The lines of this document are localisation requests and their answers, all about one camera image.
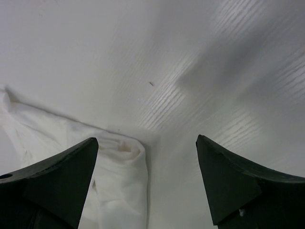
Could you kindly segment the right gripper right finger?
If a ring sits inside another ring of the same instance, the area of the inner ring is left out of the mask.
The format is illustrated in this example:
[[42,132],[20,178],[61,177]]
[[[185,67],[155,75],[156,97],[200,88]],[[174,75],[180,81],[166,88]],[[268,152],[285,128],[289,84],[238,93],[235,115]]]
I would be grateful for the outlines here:
[[303,229],[305,179],[239,156],[206,136],[196,141],[212,217],[219,229]]

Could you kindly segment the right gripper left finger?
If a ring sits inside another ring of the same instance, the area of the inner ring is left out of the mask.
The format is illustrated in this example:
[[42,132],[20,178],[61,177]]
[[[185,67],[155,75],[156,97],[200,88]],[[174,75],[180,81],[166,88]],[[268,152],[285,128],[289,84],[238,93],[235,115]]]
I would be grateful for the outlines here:
[[2,229],[76,229],[89,190],[98,142],[88,138],[0,177]]

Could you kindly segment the white printed t-shirt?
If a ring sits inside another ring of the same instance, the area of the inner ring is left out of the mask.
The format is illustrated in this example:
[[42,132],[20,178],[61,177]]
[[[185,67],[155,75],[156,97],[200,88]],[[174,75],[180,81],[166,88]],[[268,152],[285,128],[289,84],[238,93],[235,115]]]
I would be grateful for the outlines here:
[[80,228],[147,227],[148,171],[139,141],[13,102],[6,90],[0,92],[0,126],[22,168],[95,137],[98,155]]

